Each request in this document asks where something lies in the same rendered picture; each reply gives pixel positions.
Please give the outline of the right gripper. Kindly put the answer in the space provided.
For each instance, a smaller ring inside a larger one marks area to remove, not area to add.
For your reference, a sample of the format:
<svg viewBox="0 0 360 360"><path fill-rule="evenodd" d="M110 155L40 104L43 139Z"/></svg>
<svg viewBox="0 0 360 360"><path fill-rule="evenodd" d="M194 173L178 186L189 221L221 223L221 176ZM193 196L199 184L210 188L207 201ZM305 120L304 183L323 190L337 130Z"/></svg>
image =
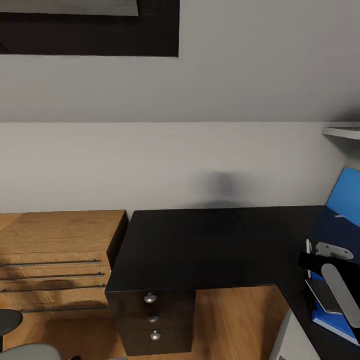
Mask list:
<svg viewBox="0 0 360 360"><path fill-rule="evenodd" d="M299 255L298 264L300 267L303 267L306 270L311 270L311 271L314 271L316 274L319 274L319 272L317 270L317 262L320 261L320 259L326 259L326 258L323 256L320 256L320 255L313 255L313 254L301 251L300 255ZM322 276L322 274L320 276Z"/></svg>

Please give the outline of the notebook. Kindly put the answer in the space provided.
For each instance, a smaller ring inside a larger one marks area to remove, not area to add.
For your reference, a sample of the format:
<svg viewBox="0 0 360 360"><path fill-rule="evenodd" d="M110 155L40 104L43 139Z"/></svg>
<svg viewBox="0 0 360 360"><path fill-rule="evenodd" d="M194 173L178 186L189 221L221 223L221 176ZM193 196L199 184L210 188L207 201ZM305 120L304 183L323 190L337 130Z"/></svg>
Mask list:
<svg viewBox="0 0 360 360"><path fill-rule="evenodd" d="M312 280L306 277L305 281L326 313L343 314L325 280Z"/></svg>

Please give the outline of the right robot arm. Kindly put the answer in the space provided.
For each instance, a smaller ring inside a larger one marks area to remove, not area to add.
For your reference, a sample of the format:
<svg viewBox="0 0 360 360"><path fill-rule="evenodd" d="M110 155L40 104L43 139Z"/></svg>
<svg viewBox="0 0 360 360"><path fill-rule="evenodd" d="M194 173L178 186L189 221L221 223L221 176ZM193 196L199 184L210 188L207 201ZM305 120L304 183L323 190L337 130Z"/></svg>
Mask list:
<svg viewBox="0 0 360 360"><path fill-rule="evenodd" d="M319 242L316 249L301 251L298 264L324 278L360 345L360 265L346 248Z"/></svg>

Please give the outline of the folder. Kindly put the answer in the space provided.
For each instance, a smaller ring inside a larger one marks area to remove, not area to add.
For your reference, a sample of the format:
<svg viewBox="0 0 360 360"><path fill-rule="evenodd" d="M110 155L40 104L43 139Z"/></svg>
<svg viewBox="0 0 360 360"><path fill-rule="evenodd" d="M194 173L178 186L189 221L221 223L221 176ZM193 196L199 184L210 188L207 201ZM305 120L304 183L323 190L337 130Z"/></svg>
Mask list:
<svg viewBox="0 0 360 360"><path fill-rule="evenodd" d="M325 280L322 276L319 276L314 271L311 271L311 278L308 276L308 269L305 270L305 273L308 280ZM307 288L312 321L352 342L353 344L360 346L345 316L343 314L332 314L325 312L309 286Z"/></svg>

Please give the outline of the swivel chair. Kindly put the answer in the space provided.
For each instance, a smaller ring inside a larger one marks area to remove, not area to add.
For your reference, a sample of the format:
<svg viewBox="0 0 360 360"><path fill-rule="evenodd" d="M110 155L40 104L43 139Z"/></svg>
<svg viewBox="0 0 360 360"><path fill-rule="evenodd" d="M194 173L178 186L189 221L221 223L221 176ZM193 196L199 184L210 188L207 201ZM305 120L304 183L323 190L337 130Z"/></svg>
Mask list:
<svg viewBox="0 0 360 360"><path fill-rule="evenodd" d="M23 314L14 309L0 309L0 360L65 360L54 344L33 342L3 351L3 336L14 331L23 321ZM81 360L80 356L68 360Z"/></svg>

